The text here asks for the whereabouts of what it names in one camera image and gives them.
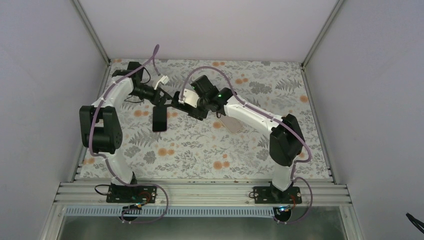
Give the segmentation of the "purple phone with black screen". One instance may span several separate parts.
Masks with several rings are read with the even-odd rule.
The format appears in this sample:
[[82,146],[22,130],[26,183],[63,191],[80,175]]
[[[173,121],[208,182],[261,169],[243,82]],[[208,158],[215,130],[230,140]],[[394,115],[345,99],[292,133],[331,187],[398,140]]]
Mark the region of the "purple phone with black screen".
[[154,106],[152,109],[152,131],[166,132],[168,129],[168,115],[165,106]]

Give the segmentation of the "beige phone case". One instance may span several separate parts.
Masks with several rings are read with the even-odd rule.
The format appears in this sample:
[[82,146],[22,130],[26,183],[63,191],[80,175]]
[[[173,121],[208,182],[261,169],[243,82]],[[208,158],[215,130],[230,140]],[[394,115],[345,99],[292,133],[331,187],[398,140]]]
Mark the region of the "beige phone case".
[[236,118],[221,115],[219,118],[222,125],[232,134],[239,133],[243,128],[243,124]]

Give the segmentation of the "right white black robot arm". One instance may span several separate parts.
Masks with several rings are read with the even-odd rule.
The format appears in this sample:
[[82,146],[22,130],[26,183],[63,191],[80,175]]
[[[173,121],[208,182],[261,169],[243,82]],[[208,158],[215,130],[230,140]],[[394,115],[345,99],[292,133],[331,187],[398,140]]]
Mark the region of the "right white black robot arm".
[[278,204],[289,199],[294,184],[292,171],[295,158],[305,146],[303,133],[294,115],[268,113],[239,97],[231,88],[218,89],[205,75],[198,77],[189,87],[184,86],[174,97],[193,118],[201,119],[208,112],[218,113],[239,120],[266,135],[274,172],[265,198]]

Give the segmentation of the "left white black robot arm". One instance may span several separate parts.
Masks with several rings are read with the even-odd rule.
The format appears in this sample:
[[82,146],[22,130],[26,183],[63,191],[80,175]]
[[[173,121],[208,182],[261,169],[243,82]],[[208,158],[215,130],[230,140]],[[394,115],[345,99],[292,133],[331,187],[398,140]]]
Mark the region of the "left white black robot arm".
[[165,132],[168,128],[167,101],[171,95],[160,88],[169,77],[159,74],[156,78],[138,62],[130,62],[128,69],[116,70],[105,92],[91,105],[79,110],[82,144],[94,157],[105,159],[112,175],[111,183],[121,185],[119,196],[131,203],[139,197],[135,173],[127,165],[121,151],[124,139],[118,111],[130,97],[147,100],[154,105],[152,112],[153,132]]

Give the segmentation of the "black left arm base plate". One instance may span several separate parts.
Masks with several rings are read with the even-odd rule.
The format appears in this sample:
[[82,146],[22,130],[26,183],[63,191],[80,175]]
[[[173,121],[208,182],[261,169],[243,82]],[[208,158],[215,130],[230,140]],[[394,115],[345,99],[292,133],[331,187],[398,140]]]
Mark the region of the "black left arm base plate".
[[107,203],[153,204],[157,187],[152,185],[124,186],[111,184],[106,195]]

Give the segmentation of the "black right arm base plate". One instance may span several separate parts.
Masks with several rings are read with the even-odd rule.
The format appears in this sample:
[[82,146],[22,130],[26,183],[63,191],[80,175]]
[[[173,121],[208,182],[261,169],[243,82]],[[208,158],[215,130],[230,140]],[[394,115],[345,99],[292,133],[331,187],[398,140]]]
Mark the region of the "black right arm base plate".
[[302,194],[300,188],[290,186],[281,191],[273,186],[255,186],[248,196],[255,204],[301,204]]

